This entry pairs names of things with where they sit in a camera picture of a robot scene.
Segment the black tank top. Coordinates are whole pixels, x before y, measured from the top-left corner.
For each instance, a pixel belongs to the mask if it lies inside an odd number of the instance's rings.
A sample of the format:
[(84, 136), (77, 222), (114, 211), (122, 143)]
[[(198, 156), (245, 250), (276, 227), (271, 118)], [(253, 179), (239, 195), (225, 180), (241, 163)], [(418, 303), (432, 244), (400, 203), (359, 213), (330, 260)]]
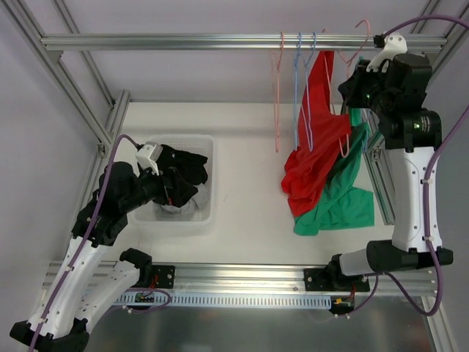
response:
[(161, 145), (161, 153), (157, 163), (160, 171), (174, 167), (180, 174), (178, 185), (182, 188), (183, 205), (197, 193), (196, 186), (208, 180), (208, 174), (204, 167), (208, 158), (206, 156), (190, 153), (185, 150), (177, 150), (166, 144)]

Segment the grey tank top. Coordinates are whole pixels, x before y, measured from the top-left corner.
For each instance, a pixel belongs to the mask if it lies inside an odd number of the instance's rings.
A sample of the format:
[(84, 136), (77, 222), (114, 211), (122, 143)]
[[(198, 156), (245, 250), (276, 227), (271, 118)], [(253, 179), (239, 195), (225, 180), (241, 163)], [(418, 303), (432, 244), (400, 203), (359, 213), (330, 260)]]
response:
[(194, 214), (197, 210), (202, 210), (210, 199), (209, 191), (205, 184), (201, 183), (196, 186), (197, 193), (193, 195), (187, 203), (178, 208), (173, 205), (159, 205), (158, 208), (163, 212), (171, 215), (188, 216)]

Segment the red tank top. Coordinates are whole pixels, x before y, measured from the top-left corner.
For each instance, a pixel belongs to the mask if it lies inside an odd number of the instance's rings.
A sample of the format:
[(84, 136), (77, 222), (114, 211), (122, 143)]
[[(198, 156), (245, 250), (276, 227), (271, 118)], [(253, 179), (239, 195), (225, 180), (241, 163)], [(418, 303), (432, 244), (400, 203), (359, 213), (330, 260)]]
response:
[(330, 94), (325, 72), (327, 59), (332, 76), (335, 53), (321, 51), (310, 72), (311, 126), (314, 149), (309, 151), (302, 108), (306, 107), (304, 90), (298, 115), (298, 148), (292, 151), (284, 165), (285, 176), (281, 188), (287, 195), (294, 217), (302, 216), (316, 207), (325, 187), (327, 176), (340, 155), (339, 142), (351, 138), (350, 118), (347, 114), (334, 114), (330, 109)]

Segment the blue hanger with black top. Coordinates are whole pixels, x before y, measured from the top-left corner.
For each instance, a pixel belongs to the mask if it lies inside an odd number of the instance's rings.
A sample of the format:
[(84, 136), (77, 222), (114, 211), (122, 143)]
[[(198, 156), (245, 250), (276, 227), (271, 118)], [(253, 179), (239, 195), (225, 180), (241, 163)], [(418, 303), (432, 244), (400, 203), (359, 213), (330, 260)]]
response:
[(310, 84), (309, 84), (309, 75), (311, 72), (310, 63), (313, 59), (316, 44), (317, 44), (317, 34), (315, 32), (311, 35), (312, 44), (310, 45), (311, 53), (309, 54), (308, 58), (305, 59), (302, 57), (303, 60), (303, 68), (305, 73), (305, 92), (306, 92), (306, 107), (302, 108), (303, 112), (303, 122), (305, 125), (305, 132), (308, 142), (309, 151), (312, 152), (314, 149), (314, 138), (313, 138), (313, 130), (311, 126), (311, 96), (310, 96)]

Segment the blue hanger with grey top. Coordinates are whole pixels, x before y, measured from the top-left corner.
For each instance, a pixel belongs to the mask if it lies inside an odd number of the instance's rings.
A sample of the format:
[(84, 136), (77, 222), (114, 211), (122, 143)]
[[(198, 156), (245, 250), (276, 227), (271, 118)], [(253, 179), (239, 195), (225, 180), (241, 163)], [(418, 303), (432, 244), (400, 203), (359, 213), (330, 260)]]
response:
[(293, 136), (294, 136), (294, 147), (293, 150), (298, 148), (298, 66), (300, 58), (300, 49), (302, 44), (302, 33), (298, 33), (298, 41), (296, 44), (296, 52), (293, 59), (293, 104), (292, 104), (292, 124), (293, 124)]

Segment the pink wire hanger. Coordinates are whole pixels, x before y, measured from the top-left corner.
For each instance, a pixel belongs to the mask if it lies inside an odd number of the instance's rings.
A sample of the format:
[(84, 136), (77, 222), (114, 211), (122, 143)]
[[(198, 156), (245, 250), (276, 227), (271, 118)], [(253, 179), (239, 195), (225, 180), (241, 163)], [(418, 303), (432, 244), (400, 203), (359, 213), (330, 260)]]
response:
[(275, 151), (278, 153), (280, 150), (280, 73), (281, 62), (284, 53), (284, 33), (280, 32), (280, 44), (278, 52), (271, 54), (271, 78), (273, 90), (273, 121), (274, 121), (274, 140)]

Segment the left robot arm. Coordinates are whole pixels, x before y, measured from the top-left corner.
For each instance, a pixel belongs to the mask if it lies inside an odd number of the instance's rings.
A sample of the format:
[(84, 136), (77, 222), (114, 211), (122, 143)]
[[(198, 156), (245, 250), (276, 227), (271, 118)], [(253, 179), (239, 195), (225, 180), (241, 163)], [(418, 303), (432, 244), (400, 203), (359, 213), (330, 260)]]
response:
[(149, 202), (169, 200), (164, 176), (151, 169), (138, 175), (126, 162), (108, 165), (93, 198), (78, 213), (66, 256), (40, 308), (15, 323), (10, 337), (30, 351), (83, 351), (92, 330), (127, 290), (154, 290), (150, 255), (126, 249), (111, 273), (86, 290), (103, 256), (128, 225), (128, 214)]

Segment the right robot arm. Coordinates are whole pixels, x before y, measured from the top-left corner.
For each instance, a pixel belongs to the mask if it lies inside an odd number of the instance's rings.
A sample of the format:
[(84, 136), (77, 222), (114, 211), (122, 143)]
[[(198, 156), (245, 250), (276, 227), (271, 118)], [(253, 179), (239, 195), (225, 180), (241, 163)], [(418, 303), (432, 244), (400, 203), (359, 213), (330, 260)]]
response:
[(377, 115), (394, 185), (394, 231), (389, 240), (370, 241), (365, 249), (331, 258), (324, 275), (337, 291), (367, 274), (440, 268), (454, 261), (440, 237), (432, 187), (441, 119), (422, 106), (432, 66), (415, 54), (397, 54), (376, 70), (370, 65), (368, 59), (360, 60), (339, 92), (346, 106)]

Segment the green tank top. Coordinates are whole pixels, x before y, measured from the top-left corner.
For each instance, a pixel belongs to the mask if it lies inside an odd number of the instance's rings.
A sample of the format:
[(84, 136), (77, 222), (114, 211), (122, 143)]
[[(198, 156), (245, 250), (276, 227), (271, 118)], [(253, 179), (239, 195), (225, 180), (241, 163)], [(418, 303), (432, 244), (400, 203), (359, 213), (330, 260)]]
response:
[(315, 236), (326, 230), (374, 226), (373, 193), (354, 185), (361, 167), (362, 149), (367, 141), (369, 126), (361, 122), (359, 117), (349, 118), (350, 154), (346, 158), (339, 155), (336, 159), (316, 207), (302, 216), (294, 217), (294, 232), (297, 235)]

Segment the white plastic basket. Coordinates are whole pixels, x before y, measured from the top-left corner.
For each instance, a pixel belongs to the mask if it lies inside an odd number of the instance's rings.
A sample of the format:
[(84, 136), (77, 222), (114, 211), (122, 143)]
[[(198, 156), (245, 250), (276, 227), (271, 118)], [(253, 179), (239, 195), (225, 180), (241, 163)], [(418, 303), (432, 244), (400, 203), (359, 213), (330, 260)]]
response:
[(200, 233), (210, 225), (215, 212), (218, 182), (215, 139), (203, 134), (163, 134), (151, 136), (149, 141), (207, 157), (205, 169), (208, 180), (205, 189), (208, 199), (203, 207), (195, 206), (192, 212), (181, 214), (170, 213), (151, 202), (130, 213), (129, 223), (143, 228), (146, 233), (153, 230), (164, 233), (173, 231), (176, 235)]

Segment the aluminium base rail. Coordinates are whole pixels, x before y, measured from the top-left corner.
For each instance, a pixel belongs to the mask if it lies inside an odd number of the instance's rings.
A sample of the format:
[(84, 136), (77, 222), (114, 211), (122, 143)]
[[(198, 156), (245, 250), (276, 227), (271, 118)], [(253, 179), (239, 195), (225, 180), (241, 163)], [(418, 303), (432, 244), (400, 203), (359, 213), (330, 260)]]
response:
[[(62, 263), (49, 264), (43, 289), (49, 288)], [(117, 264), (103, 261), (95, 269), (89, 281), (94, 287)], [(209, 264), (209, 263), (156, 263), (173, 265), (175, 279), (173, 291), (200, 293), (260, 293), (287, 294), (306, 292), (306, 269), (322, 269), (323, 265), (249, 265), (249, 264)], [(411, 296), (435, 296), (437, 292), (434, 269), (404, 271), (394, 273)], [(379, 296), (400, 296), (401, 291), (386, 275), (379, 278)]]

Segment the aluminium hanging rail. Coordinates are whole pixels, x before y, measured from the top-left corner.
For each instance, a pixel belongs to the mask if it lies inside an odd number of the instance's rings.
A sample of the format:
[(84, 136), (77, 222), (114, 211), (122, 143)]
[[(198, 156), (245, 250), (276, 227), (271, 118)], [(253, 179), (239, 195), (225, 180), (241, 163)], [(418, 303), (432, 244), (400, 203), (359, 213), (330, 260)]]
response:
[(365, 51), (373, 39), (357, 34), (47, 34), (40, 42), (49, 51)]

